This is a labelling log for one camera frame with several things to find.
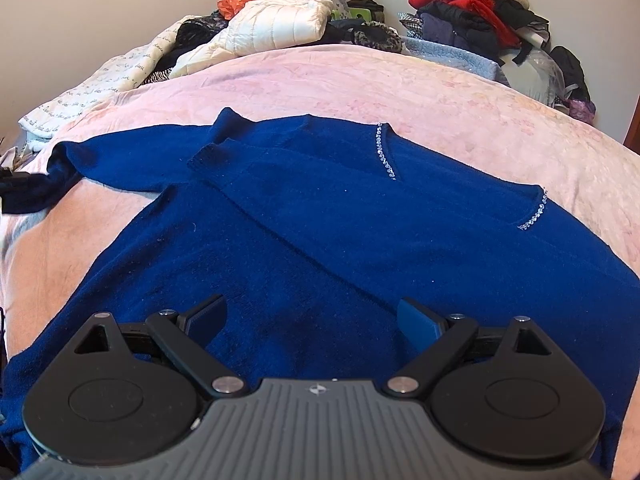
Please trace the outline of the blue knit sweater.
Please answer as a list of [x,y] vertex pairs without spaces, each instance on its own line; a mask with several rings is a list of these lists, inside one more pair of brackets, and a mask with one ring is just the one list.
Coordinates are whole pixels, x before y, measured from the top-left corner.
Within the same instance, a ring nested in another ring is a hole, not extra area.
[[[62,142],[42,174],[1,185],[7,214],[51,211],[78,183],[150,193],[48,326],[9,360],[1,473],[173,479],[599,479],[613,469],[639,375],[639,280],[544,188],[506,182],[422,148],[386,124],[314,117],[161,125]],[[94,314],[142,323],[215,295],[227,321],[206,352],[246,381],[171,448],[123,465],[39,452],[29,390]],[[449,441],[426,408],[383,391],[419,353],[404,298],[483,327],[531,318],[605,406],[588,460],[508,465]]]

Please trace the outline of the black clothes pile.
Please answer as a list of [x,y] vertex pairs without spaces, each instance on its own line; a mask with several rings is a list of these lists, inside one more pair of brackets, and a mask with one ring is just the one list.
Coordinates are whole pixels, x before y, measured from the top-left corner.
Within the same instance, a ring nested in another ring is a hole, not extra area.
[[425,35],[446,23],[448,30],[494,60],[502,50],[515,49],[512,58],[522,64],[536,53],[544,53],[559,67],[564,78],[562,100],[570,105],[594,107],[582,63],[563,46],[552,46],[546,18],[530,10],[528,0],[408,0],[423,24]]

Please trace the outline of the brown wooden door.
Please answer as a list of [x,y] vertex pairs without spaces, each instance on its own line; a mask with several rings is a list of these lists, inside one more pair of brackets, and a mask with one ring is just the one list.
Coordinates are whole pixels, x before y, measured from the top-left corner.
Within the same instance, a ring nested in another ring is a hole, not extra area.
[[625,136],[624,145],[628,150],[631,150],[636,154],[640,154],[640,98],[638,99],[636,108],[634,109],[634,116],[631,118],[628,132]]

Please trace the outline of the clear plastic bag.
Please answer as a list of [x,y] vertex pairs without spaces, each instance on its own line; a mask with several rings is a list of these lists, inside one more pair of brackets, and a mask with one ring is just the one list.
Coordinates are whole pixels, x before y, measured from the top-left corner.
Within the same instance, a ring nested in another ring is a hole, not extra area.
[[505,50],[500,58],[501,69],[510,87],[544,105],[552,107],[557,99],[565,98],[565,81],[555,60],[543,50],[533,49],[518,64],[519,50]]

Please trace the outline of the white printed quilt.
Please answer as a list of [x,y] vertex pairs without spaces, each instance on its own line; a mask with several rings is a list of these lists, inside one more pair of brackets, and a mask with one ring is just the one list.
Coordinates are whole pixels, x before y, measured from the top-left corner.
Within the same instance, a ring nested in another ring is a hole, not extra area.
[[26,133],[26,143],[39,152],[58,133],[70,128],[93,107],[114,94],[138,88],[175,45],[180,26],[193,15],[180,18],[148,44],[107,60],[90,77],[23,116],[18,125]]

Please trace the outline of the light blue towel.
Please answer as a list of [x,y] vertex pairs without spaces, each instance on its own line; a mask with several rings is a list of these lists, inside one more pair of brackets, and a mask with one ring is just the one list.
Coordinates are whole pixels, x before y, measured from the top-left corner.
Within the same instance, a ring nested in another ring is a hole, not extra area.
[[402,37],[405,55],[422,58],[439,65],[480,76],[509,87],[509,81],[500,66],[489,58],[456,47],[422,39]]

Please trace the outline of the black fuzzy garment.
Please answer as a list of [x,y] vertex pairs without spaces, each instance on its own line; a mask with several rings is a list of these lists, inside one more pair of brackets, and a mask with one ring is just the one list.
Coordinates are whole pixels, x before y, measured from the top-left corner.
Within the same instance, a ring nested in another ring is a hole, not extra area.
[[318,44],[343,42],[390,53],[401,53],[404,48],[398,32],[381,22],[367,22],[356,18],[329,21]]

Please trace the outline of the white quilted jacket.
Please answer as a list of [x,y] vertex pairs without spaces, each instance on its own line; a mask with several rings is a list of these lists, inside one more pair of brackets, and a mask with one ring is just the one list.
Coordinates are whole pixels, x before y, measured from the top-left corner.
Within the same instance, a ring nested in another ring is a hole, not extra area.
[[331,0],[253,0],[206,44],[178,58],[170,79],[271,50],[313,44],[321,39],[335,10]]

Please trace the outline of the green and black bag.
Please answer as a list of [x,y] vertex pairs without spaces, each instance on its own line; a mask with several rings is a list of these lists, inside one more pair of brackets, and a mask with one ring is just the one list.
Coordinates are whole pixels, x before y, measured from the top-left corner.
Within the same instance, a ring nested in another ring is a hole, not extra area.
[[385,9],[375,0],[337,0],[337,7],[332,12],[334,20],[350,20],[361,18],[367,22],[385,22]]

